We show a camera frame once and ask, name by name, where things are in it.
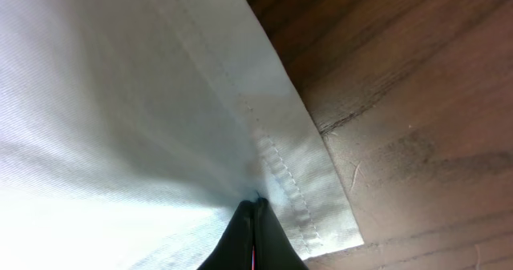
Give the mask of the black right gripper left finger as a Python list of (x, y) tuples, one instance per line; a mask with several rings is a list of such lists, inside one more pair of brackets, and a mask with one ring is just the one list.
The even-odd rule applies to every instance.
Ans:
[(252, 270), (253, 202), (242, 201), (217, 246), (198, 267), (199, 270)]

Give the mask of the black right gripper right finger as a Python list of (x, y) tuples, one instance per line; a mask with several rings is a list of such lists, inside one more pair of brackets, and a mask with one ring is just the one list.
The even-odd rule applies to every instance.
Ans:
[(308, 270), (289, 242), (269, 201), (259, 198), (254, 206), (256, 270)]

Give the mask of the white t-shirt with green print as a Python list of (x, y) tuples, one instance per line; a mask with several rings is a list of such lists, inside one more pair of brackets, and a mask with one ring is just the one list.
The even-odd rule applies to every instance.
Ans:
[(1, 266), (194, 269), (265, 197), (303, 260), (363, 239), (246, 0), (1, 0)]

